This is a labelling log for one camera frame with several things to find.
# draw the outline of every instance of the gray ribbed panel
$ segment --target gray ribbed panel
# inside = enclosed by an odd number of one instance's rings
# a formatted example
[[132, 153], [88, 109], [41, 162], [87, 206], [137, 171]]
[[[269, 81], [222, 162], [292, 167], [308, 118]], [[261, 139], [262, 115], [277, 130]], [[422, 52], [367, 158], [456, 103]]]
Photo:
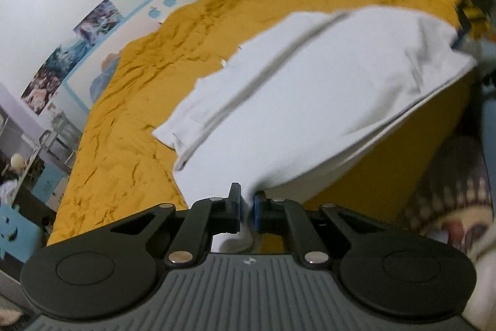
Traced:
[[388, 322], [348, 301], [329, 273], [289, 256], [210, 254], [193, 269], [171, 271], [145, 304], [86, 324], [39, 317], [28, 331], [468, 331], [461, 318], [409, 325]]

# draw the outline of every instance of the yellow blanket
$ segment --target yellow blanket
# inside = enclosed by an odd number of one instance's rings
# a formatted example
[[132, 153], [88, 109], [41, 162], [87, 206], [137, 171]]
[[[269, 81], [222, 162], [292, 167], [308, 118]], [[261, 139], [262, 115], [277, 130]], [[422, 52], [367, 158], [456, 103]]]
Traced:
[[[151, 135], [237, 45], [294, 11], [333, 12], [370, 4], [420, 9], [457, 24], [458, 0], [200, 0], [160, 30], [130, 43], [91, 110], [54, 232], [55, 243], [162, 202], [187, 208], [174, 183], [175, 152]], [[307, 207], [325, 202], [392, 220], [468, 100], [460, 81], [417, 111]], [[230, 182], [226, 180], [226, 193]]]

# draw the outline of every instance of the blue apple decoration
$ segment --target blue apple decoration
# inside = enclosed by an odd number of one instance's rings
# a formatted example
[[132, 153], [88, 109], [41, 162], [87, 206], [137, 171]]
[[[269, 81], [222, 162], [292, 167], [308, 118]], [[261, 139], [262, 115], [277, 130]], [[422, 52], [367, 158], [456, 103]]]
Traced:
[[176, 0], [164, 0], [164, 5], [168, 8], [172, 8], [176, 2]]
[[156, 19], [160, 16], [160, 10], [157, 8], [150, 8], [150, 11], [148, 12], [148, 16], [151, 17], [152, 19]]

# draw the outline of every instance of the silver screw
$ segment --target silver screw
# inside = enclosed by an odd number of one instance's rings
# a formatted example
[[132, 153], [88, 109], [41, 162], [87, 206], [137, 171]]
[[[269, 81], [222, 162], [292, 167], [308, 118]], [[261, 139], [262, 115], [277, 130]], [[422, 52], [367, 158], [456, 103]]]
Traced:
[[322, 251], [310, 251], [305, 254], [305, 261], [310, 264], [323, 264], [329, 259], [329, 256]]
[[193, 254], [189, 251], [174, 251], [169, 254], [169, 261], [174, 264], [184, 264], [185, 262], [189, 262], [193, 259]]

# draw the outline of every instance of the blue bordered board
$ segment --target blue bordered board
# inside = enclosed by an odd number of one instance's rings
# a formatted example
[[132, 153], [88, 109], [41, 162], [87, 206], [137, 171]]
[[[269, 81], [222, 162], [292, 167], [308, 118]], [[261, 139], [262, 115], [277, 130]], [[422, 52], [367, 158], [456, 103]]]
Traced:
[[65, 90], [86, 113], [89, 113], [93, 107], [90, 86], [102, 71], [102, 61], [109, 54], [120, 52], [131, 41], [154, 32], [168, 15], [195, 1], [197, 0], [146, 0], [143, 2], [81, 59], [63, 81]]

